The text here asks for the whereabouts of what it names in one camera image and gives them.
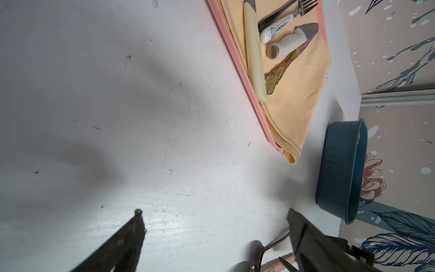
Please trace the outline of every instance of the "yellow cloth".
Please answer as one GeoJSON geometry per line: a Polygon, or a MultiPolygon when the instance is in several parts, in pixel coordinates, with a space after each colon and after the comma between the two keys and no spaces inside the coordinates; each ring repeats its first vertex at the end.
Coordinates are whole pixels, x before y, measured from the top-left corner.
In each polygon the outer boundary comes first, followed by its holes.
{"type": "MultiPolygon", "coordinates": [[[[256,0],[258,20],[288,3],[288,1],[256,0]]],[[[221,0],[221,3],[243,63],[247,69],[243,21],[244,0],[221,0]]],[[[298,8],[299,6],[296,2],[280,18],[294,12],[298,8]]],[[[279,42],[286,35],[292,34],[296,26],[317,23],[316,9],[312,9],[303,17],[298,15],[269,44],[279,42]]],[[[266,56],[268,45],[261,45],[265,74],[269,73],[284,60],[284,58],[270,60],[266,56]]],[[[330,64],[331,57],[328,47],[322,35],[317,33],[308,47],[287,68],[275,87],[273,94],[268,95],[267,103],[261,104],[269,121],[269,128],[272,131],[275,142],[284,149],[282,155],[291,164],[295,164],[301,155],[302,146],[304,145],[330,64]]]]}

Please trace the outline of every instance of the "white table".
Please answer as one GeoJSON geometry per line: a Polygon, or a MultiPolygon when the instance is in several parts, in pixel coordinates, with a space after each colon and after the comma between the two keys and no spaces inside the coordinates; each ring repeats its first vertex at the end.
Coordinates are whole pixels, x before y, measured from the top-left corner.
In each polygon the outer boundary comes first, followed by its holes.
{"type": "Polygon", "coordinates": [[[322,146],[360,95],[324,5],[332,65],[296,165],[267,142],[205,1],[0,7],[0,270],[69,271],[136,208],[138,271],[237,271],[290,207],[337,235],[315,203],[322,146]]]}

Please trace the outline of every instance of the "white knife handle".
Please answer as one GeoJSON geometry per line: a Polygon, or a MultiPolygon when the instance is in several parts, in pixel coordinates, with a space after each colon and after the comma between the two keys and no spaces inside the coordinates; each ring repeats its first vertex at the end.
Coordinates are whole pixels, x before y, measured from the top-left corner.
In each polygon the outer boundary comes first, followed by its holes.
{"type": "Polygon", "coordinates": [[[264,81],[260,37],[258,35],[257,14],[248,2],[243,4],[243,12],[249,79],[258,101],[265,103],[268,99],[266,96],[266,83],[264,81]]]}
{"type": "Polygon", "coordinates": [[[287,15],[265,28],[260,35],[260,41],[264,44],[270,42],[278,33],[281,32],[298,15],[297,12],[287,15]]]}
{"type": "Polygon", "coordinates": [[[271,60],[285,57],[307,40],[305,33],[301,29],[296,28],[294,34],[285,36],[279,43],[271,44],[267,55],[271,60]]]}

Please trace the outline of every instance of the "wallpaper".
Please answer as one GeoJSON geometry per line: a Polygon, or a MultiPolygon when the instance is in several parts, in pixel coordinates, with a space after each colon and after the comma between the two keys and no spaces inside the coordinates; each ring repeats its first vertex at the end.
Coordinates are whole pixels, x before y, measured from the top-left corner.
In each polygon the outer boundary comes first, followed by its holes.
{"type": "Polygon", "coordinates": [[[361,94],[435,88],[434,0],[334,0],[361,94]]]}
{"type": "Polygon", "coordinates": [[[356,221],[339,237],[384,272],[435,272],[435,104],[362,107],[368,128],[356,221]]]}

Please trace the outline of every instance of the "dark green dish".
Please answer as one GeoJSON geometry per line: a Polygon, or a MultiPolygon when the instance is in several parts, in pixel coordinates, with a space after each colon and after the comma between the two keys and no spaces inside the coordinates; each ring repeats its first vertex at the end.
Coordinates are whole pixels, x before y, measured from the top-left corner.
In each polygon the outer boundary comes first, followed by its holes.
{"type": "Polygon", "coordinates": [[[326,132],[316,203],[343,219],[355,221],[363,182],[367,127],[359,121],[334,122],[326,132]]]}

